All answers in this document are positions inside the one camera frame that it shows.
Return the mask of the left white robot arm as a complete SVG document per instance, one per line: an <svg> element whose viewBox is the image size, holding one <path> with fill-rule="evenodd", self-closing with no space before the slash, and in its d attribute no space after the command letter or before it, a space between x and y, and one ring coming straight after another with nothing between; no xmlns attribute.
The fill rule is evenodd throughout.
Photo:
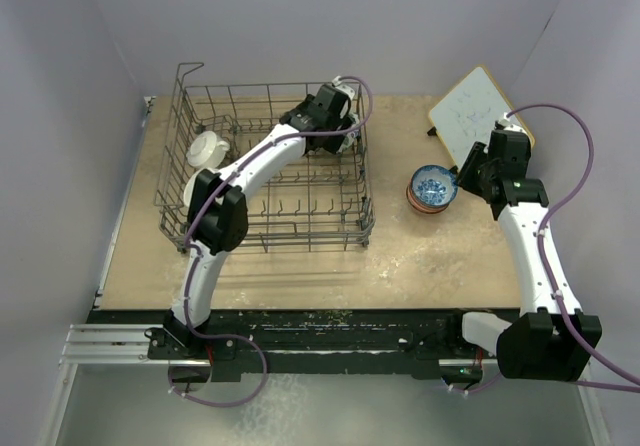
<svg viewBox="0 0 640 446"><path fill-rule="evenodd" d="M351 112L356 91L347 76L322 84L284 113L268 135L234 163L196 176L184 245L189 263L180 297L167 312L163 331L184 358L202 353L211 301L222 267L249 228L249 200L275 175L306 153L340 150L368 120Z"/></svg>

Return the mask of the blue floral white bowl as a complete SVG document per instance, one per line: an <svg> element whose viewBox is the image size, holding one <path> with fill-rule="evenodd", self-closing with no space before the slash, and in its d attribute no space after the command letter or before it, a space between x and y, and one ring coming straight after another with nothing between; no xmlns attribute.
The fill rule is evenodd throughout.
<svg viewBox="0 0 640 446"><path fill-rule="evenodd" d="M418 168L409 182L409 190L421 206L447 207L458 192L456 177L439 165Z"/></svg>

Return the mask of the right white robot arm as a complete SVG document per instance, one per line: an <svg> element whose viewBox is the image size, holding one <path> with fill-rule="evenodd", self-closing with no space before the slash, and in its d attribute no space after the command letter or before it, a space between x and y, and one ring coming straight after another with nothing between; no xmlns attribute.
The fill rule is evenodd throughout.
<svg viewBox="0 0 640 446"><path fill-rule="evenodd" d="M551 228L543 219L548 197L541 180L528 177L528 135L519 127L495 129L473 145L458 185L491 207L509 246L521 294L520 313L509 322L494 313L465 312L445 332L446 349L467 357L478 347L493 355L510 379L574 382L602 336L599 318L586 315L564 275Z"/></svg>

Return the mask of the orange red patterned bowl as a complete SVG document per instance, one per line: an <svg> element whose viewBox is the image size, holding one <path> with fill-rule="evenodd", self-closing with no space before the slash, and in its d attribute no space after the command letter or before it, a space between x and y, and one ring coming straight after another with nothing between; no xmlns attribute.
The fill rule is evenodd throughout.
<svg viewBox="0 0 640 446"><path fill-rule="evenodd" d="M415 196L413 195L410 189L406 190L406 197L411 207L420 213L438 214L445 211L448 208L448 204L445 204L444 206L425 206L415 198Z"/></svg>

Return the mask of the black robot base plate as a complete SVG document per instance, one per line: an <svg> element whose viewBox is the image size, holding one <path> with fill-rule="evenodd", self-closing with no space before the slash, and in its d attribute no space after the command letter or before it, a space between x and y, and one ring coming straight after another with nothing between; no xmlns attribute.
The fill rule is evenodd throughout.
<svg viewBox="0 0 640 446"><path fill-rule="evenodd" d="M173 349L150 327L148 356L237 382L245 374L407 375L474 383L492 355L466 342L455 309L214 310L204 348Z"/></svg>

